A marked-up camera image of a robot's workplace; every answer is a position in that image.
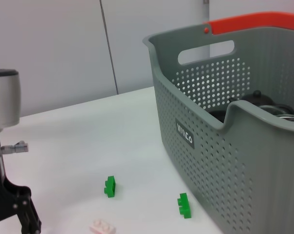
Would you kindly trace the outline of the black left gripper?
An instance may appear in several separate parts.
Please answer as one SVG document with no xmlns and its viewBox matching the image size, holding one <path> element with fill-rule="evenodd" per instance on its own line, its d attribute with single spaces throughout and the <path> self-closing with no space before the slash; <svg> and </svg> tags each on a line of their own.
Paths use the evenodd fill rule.
<svg viewBox="0 0 294 234">
<path fill-rule="evenodd" d="M 40 234 L 41 221 L 29 191 L 26 187 L 12 184 L 6 178 L 4 162 L 0 156 L 0 221 L 18 215 L 22 234 Z"/>
</svg>

